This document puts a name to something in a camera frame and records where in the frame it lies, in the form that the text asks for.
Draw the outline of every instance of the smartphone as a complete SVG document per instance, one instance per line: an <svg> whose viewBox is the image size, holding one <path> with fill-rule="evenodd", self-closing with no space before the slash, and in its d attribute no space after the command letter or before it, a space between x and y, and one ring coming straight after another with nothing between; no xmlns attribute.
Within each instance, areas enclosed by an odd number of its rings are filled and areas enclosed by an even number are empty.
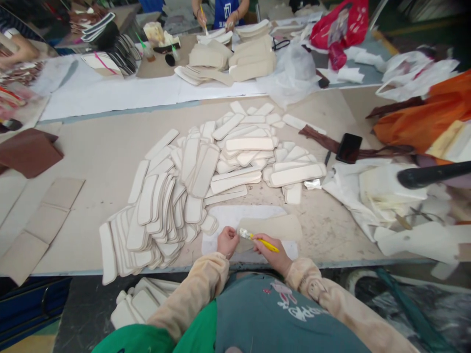
<svg viewBox="0 0 471 353"><path fill-rule="evenodd" d="M348 164L355 164L360 153L360 145L363 138L357 135L346 133L342 142L340 142L339 150L337 151L336 160Z"/></svg>

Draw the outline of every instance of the black handle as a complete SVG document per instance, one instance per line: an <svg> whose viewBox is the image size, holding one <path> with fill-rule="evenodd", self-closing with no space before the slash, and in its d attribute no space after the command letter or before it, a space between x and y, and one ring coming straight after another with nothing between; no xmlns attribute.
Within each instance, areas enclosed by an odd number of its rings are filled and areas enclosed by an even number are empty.
<svg viewBox="0 0 471 353"><path fill-rule="evenodd" d="M471 173L471 161L406 169L397 173L397 180L407 189L420 189L439 181L469 173Z"/></svg>

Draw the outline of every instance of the orange fabric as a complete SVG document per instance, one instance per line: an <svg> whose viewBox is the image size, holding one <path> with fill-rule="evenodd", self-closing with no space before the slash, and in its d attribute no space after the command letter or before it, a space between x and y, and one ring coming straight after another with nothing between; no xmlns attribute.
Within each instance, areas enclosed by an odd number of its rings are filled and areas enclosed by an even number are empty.
<svg viewBox="0 0 471 353"><path fill-rule="evenodd" d="M373 128L376 137L385 145L410 145L425 154L455 120L471 119L471 70L432 86L429 96L425 105L381 118Z"/></svg>

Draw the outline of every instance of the gray apron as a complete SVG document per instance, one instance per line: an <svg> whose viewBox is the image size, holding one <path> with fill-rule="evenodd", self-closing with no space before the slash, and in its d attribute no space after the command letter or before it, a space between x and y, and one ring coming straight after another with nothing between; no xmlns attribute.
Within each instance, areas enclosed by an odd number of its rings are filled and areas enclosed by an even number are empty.
<svg viewBox="0 0 471 353"><path fill-rule="evenodd" d="M244 353L369 352L347 326L270 275L230 281L216 301L216 353L230 347Z"/></svg>

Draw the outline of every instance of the red plastic bag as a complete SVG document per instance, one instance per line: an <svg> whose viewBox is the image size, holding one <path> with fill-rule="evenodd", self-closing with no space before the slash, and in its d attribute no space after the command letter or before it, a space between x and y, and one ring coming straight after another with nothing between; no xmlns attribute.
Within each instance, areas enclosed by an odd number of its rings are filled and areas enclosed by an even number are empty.
<svg viewBox="0 0 471 353"><path fill-rule="evenodd" d="M332 70L338 71L347 62L347 54L343 52L339 42L334 42L329 47L329 59Z"/></svg>
<svg viewBox="0 0 471 353"><path fill-rule="evenodd" d="M332 43L345 49L362 43L366 32L368 0L345 0L314 25L309 39L319 49L329 49Z"/></svg>

